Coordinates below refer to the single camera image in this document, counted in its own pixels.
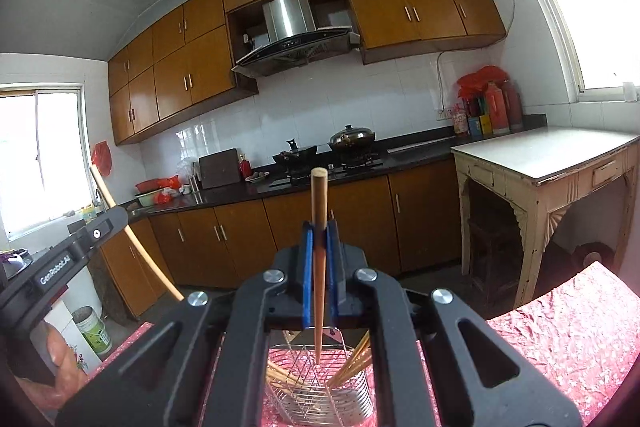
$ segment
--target plastic bucket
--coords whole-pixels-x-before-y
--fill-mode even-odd
[[[82,336],[89,343],[97,355],[103,355],[113,347],[111,337],[100,317],[91,306],[83,306],[74,311],[71,316]]]

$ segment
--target backsplash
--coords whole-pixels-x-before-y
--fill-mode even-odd
[[[298,146],[326,144],[346,124],[369,127],[376,139],[451,125],[441,107],[436,59],[417,55],[362,65],[356,51],[258,79],[260,93],[215,109],[140,144],[147,178],[171,176],[189,157],[236,148],[252,166]],[[440,59],[445,105],[460,76],[490,63],[486,49],[447,52]]]

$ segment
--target metal wire basket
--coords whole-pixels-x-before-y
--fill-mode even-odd
[[[267,378],[265,390],[283,421],[290,425],[351,427],[373,414],[365,370],[342,386],[327,389],[327,381],[351,354],[340,332],[334,328],[331,333],[335,343],[322,345],[318,363],[314,346],[290,344],[287,337],[285,344],[274,346],[269,352],[270,362],[287,376]]]

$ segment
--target white table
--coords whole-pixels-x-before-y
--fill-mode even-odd
[[[529,302],[542,253],[574,201],[624,176],[625,208],[614,270],[622,263],[636,198],[636,134],[543,127],[452,148],[462,218],[462,272],[471,261],[468,180],[509,202],[518,220],[524,257],[514,307]]]

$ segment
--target white tabletop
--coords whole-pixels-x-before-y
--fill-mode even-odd
[[[594,160],[638,139],[627,134],[590,129],[541,127],[495,137],[452,150],[542,181]]]

